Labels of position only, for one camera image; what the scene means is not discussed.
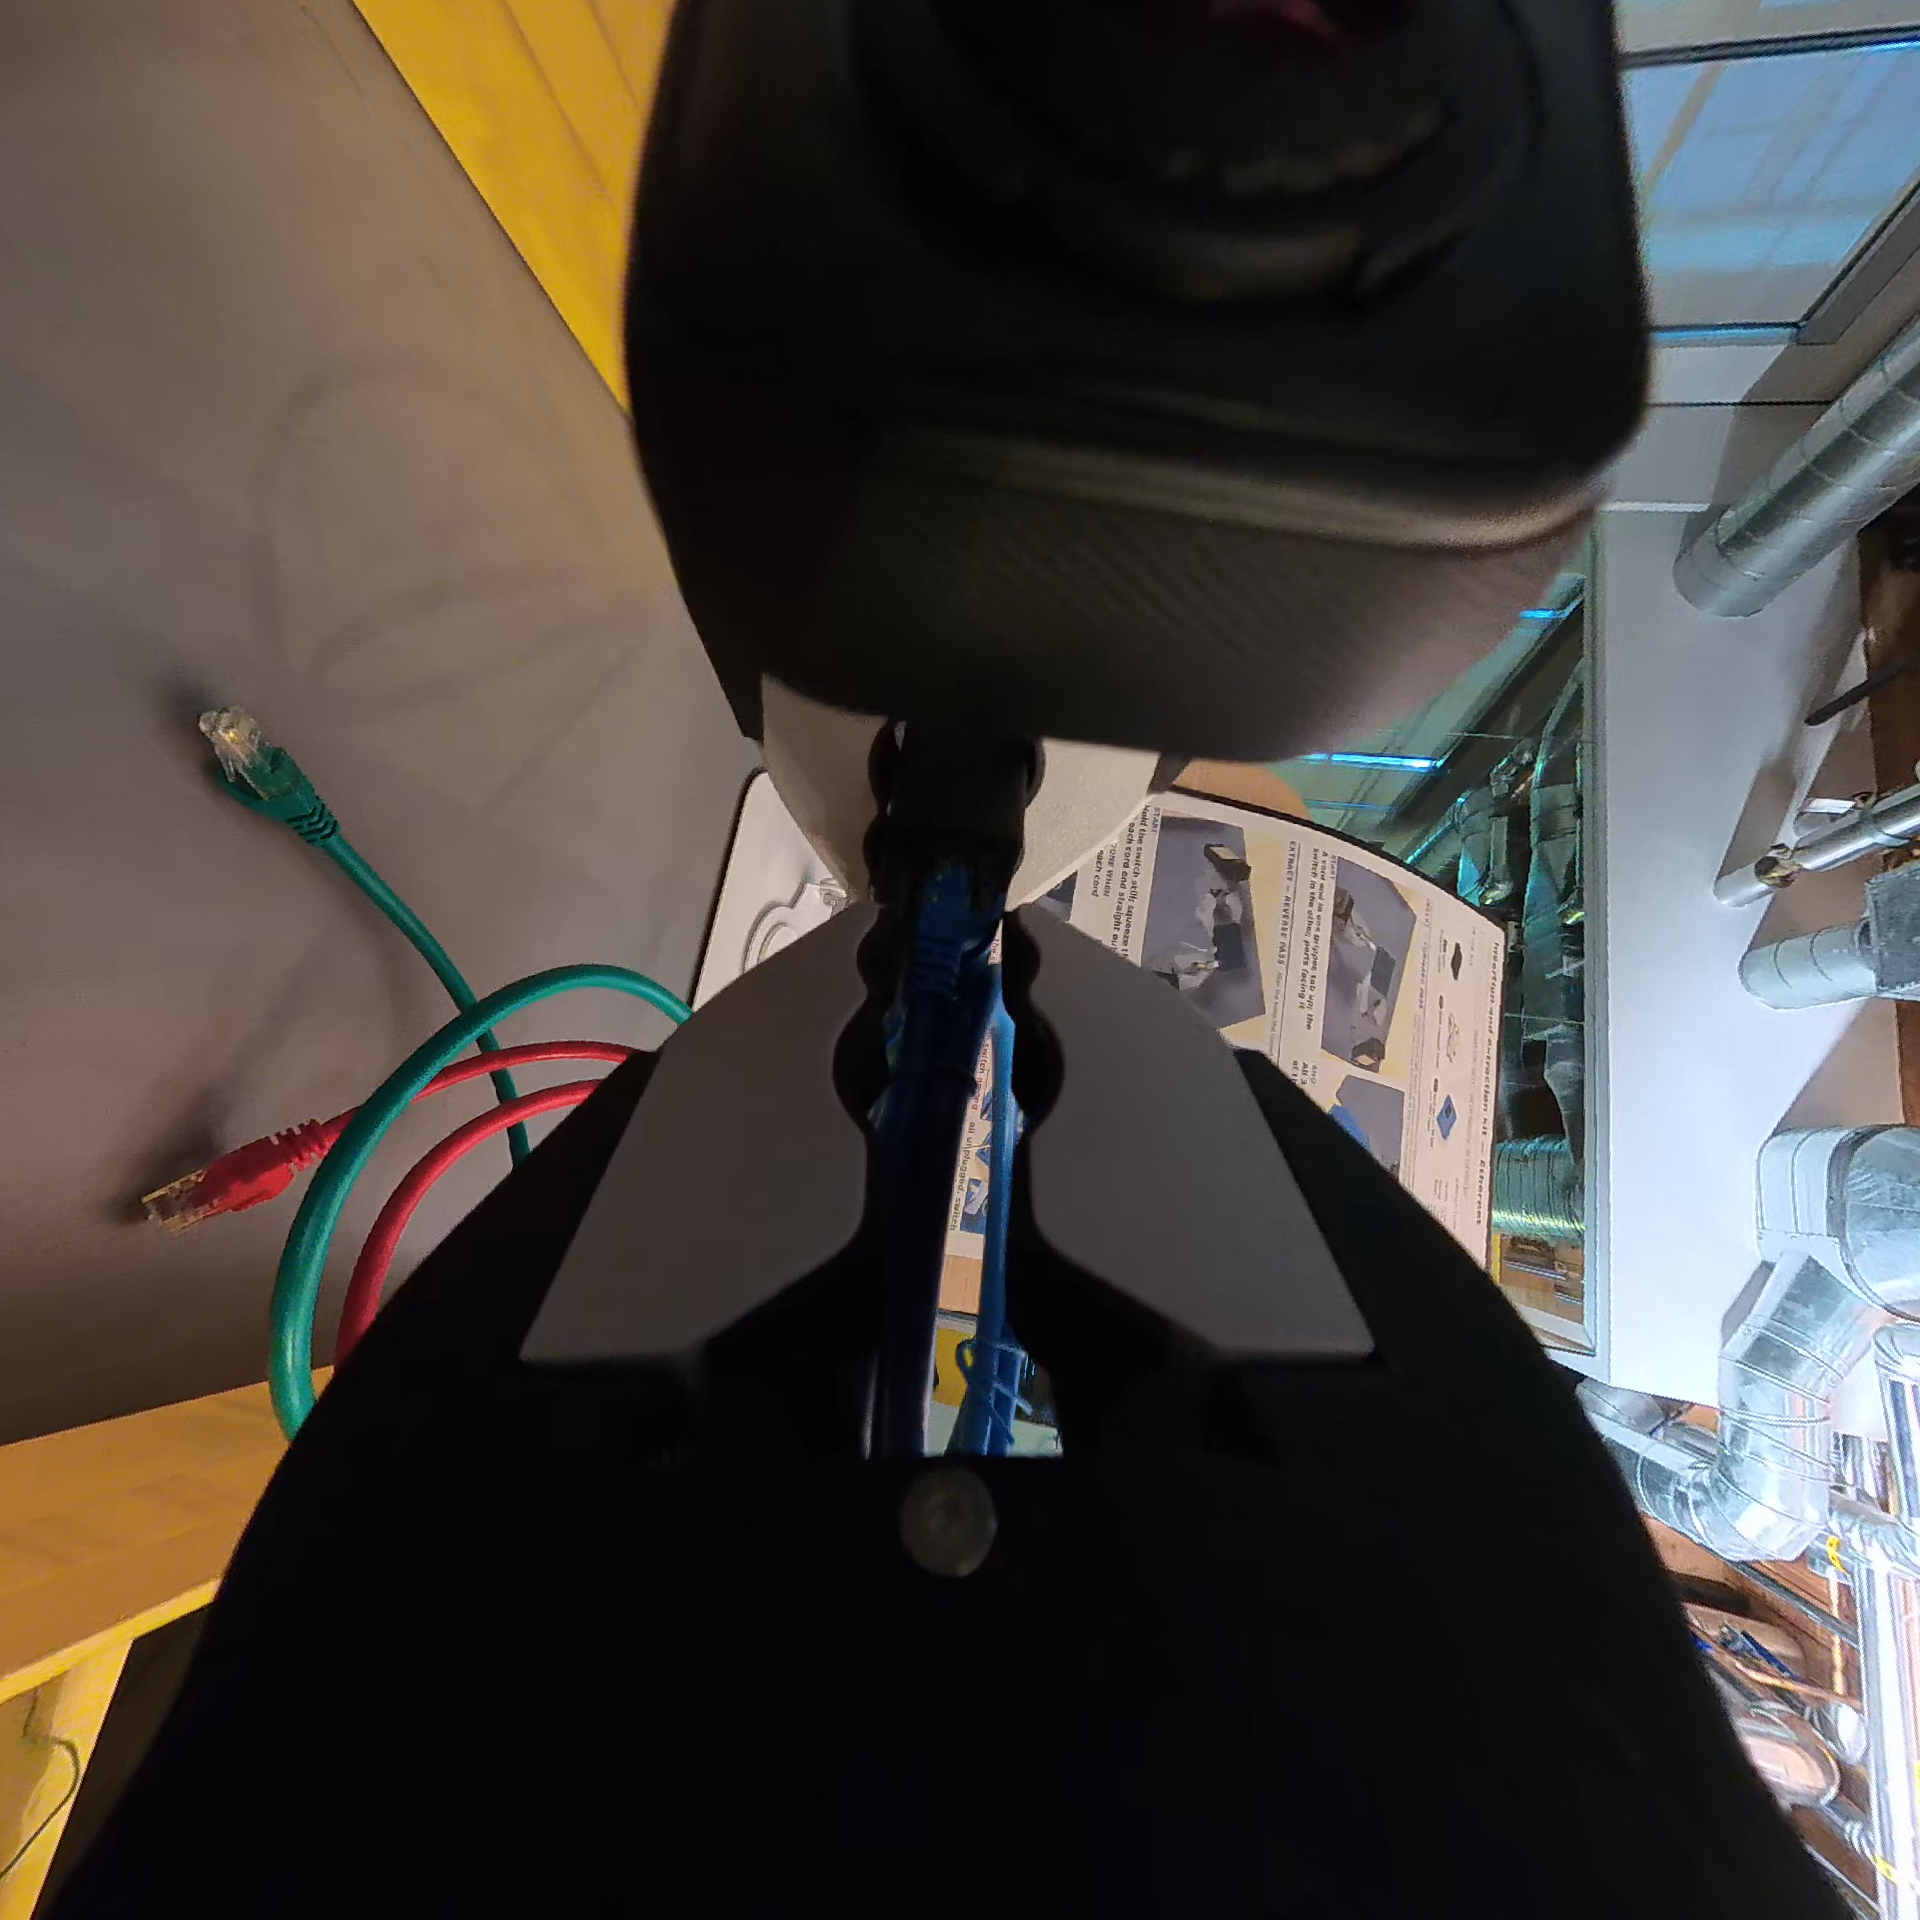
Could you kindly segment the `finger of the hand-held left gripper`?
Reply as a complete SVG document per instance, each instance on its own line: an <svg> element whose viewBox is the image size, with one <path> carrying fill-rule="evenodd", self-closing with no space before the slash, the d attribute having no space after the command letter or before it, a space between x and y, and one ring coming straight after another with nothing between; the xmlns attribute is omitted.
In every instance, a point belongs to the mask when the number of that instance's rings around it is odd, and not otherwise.
<svg viewBox="0 0 1920 1920"><path fill-rule="evenodd" d="M1150 795L1170 788L1187 764L1191 755L1043 739L1040 783L1024 805L1021 858L1008 885L1008 907L1030 905L1075 873L1138 817Z"/></svg>
<svg viewBox="0 0 1920 1920"><path fill-rule="evenodd" d="M760 764L792 825L853 898L871 897L867 841L883 811L872 769L888 724L775 676L758 681L758 724Z"/></svg>

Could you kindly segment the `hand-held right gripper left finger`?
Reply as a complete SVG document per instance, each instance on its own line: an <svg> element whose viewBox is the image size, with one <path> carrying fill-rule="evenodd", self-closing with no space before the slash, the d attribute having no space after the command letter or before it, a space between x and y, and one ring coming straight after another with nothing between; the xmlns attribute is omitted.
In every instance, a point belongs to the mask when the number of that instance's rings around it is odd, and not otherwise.
<svg viewBox="0 0 1920 1920"><path fill-rule="evenodd" d="M853 904L665 1042L521 1341L528 1362L678 1360L850 1247L866 1138L831 1082L866 999Z"/></svg>

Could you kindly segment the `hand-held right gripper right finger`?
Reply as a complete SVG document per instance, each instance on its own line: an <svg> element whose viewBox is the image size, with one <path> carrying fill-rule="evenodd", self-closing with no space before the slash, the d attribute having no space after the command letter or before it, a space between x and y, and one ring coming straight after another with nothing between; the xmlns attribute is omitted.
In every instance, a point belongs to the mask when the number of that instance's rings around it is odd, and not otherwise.
<svg viewBox="0 0 1920 1920"><path fill-rule="evenodd" d="M1048 913L1029 1007L1059 1087L1029 1123L1043 1247L1226 1357L1369 1357L1374 1337L1239 1053L1183 996Z"/></svg>

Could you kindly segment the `yellow plastic bin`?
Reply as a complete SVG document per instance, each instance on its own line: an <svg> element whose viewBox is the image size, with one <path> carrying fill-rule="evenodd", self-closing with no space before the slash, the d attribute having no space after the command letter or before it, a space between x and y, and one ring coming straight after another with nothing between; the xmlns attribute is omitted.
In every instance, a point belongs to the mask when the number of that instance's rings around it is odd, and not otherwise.
<svg viewBox="0 0 1920 1920"><path fill-rule="evenodd" d="M34 1916L131 1647L216 1593L286 1451L263 1383L2 1449L2 1916Z"/></svg>
<svg viewBox="0 0 1920 1920"><path fill-rule="evenodd" d="M673 5L359 2L357 11L627 407L627 242Z"/></svg>

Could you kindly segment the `white mounting plate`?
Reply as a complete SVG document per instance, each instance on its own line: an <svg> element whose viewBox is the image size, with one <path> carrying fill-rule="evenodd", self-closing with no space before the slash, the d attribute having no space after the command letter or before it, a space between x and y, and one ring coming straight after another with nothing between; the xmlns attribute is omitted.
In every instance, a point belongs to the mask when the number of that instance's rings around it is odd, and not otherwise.
<svg viewBox="0 0 1920 1920"><path fill-rule="evenodd" d="M744 783L687 1004L699 1011L853 904L765 770Z"/></svg>

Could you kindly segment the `brown backing board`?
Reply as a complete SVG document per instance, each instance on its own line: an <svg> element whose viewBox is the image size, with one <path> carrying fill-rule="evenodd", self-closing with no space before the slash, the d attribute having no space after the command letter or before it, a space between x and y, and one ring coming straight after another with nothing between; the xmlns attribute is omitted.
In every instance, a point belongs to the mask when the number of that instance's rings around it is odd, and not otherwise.
<svg viewBox="0 0 1920 1920"><path fill-rule="evenodd" d="M1262 762L1187 760L1168 779L1168 792L1178 792L1197 801L1219 801L1298 824L1310 821L1305 797L1278 769Z"/></svg>

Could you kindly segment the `printed instruction sheet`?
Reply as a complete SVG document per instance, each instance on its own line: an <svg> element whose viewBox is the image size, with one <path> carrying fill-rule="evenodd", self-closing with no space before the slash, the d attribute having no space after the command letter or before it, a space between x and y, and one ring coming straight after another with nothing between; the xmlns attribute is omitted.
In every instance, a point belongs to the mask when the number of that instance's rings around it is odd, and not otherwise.
<svg viewBox="0 0 1920 1920"><path fill-rule="evenodd" d="M1493 920L1342 833L1178 786L1037 905L1266 1056L1490 1257L1505 975Z"/></svg>

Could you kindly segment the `glass window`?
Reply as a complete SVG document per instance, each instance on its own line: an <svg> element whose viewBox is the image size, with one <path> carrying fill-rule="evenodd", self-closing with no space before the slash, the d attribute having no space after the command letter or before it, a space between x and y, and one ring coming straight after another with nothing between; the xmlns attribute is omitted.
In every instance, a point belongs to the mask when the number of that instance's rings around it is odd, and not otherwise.
<svg viewBox="0 0 1920 1920"><path fill-rule="evenodd" d="M1915 255L1915 2L1615 2L1653 335L1834 346Z"/></svg>

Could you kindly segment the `metal pipe with brass end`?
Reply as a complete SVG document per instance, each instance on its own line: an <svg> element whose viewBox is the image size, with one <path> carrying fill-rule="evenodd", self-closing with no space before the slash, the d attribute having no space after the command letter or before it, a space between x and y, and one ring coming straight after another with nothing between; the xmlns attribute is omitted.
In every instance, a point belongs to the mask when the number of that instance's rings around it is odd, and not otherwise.
<svg viewBox="0 0 1920 1920"><path fill-rule="evenodd" d="M1767 900L1799 877L1825 873L1879 853L1905 853L1918 843L1918 783L1815 815L1815 825L1789 843L1776 843L1754 861L1720 873L1712 887L1719 905Z"/></svg>

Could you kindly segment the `insulated silver pipes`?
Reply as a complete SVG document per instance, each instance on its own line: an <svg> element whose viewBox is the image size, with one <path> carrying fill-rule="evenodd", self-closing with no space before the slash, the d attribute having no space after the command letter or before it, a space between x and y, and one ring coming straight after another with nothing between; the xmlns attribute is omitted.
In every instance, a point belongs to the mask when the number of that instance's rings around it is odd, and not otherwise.
<svg viewBox="0 0 1920 1920"><path fill-rule="evenodd" d="M1918 1332L1897 1322L1877 1332L1872 1348L1887 1445L1874 1449L1840 1441L1840 1458L1883 1466L1887 1501L1874 1505L1874 1482L1843 1482L1831 1492L1831 1515L1815 1537L1824 1569L1848 1593L1854 1637L1840 1642L1851 1655L1858 1695L1819 1692L1754 1642L1754 1624L1729 1617L1712 1621L1712 1637L1698 1648L1720 1680L1750 1695L1757 1705L1737 1721L1754 1765L1787 1805L1825 1823L1843 1850L1872 1875L1879 1916L1918 1916L1918 1533L1915 1533L1915 1409ZM1760 1753L1785 1741L1761 1736L1760 1715L1787 1721L1825 1720L1834 1736L1855 1733L1870 1805L1847 1811L1838 1795L1811 1799L1809 1787L1787 1786L1785 1765Z"/></svg>

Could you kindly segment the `silver elbow duct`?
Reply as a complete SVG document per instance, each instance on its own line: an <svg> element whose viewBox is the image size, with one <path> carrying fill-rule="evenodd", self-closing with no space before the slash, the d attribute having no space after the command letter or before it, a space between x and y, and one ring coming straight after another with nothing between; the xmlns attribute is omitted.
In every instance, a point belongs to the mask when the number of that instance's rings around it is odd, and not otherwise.
<svg viewBox="0 0 1920 1920"><path fill-rule="evenodd" d="M1760 1285L1719 1346L1717 1428L1585 1381L1591 1427L1642 1515L1726 1563L1801 1557L1833 1511L1833 1405L1874 1337L1915 1323L1918 1135L1776 1135L1757 1155Z"/></svg>

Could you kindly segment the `spiral metal air duct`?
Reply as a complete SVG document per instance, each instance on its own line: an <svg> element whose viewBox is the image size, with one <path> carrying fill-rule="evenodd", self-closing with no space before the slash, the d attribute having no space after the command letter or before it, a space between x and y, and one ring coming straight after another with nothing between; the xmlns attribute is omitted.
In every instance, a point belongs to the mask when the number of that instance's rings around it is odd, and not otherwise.
<svg viewBox="0 0 1920 1920"><path fill-rule="evenodd" d="M1710 617L1761 613L1918 482L1918 325L1909 322L1749 491L1675 559Z"/></svg>

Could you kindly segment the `rectangular metal air duct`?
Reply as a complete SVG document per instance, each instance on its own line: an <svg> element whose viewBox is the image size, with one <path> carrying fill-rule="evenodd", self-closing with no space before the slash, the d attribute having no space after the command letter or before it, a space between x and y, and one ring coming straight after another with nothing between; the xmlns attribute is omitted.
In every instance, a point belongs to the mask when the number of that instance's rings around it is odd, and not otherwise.
<svg viewBox="0 0 1920 1920"><path fill-rule="evenodd" d="M1918 864L1864 885L1863 920L1749 951L1738 980L1770 1011L1918 1001Z"/></svg>

